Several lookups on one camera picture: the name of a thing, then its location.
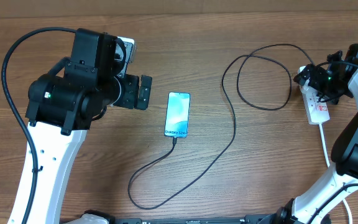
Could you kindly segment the Samsung Galaxy smartphone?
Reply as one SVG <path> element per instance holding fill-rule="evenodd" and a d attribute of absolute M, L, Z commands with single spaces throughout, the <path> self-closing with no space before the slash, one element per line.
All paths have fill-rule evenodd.
<path fill-rule="evenodd" d="M 186 138 L 190 111 L 190 94 L 170 92 L 168 94 L 164 135 L 172 138 Z"/>

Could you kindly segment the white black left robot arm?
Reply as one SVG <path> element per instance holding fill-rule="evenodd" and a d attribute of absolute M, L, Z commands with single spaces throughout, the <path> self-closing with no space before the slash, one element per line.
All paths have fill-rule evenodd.
<path fill-rule="evenodd" d="M 74 30 L 71 54 L 28 90 L 21 116 L 7 87 L 9 50 L 1 68 L 2 89 L 27 140 L 24 167 L 9 223 L 58 223 L 71 168 L 93 121 L 107 108 L 145 110 L 152 78 L 127 73 L 133 39 Z"/>

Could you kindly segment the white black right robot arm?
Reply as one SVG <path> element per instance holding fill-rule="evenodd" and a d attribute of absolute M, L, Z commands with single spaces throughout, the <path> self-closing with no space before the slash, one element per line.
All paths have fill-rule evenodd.
<path fill-rule="evenodd" d="M 304 194 L 261 223 L 329 223 L 328 213 L 358 190 L 358 43 L 350 45 L 346 54 L 328 55 L 324 64 L 301 67 L 294 82 L 304 91 L 314 90 L 321 104 L 344 95 L 353 98 L 357 113 L 336 139 L 327 171 Z"/>

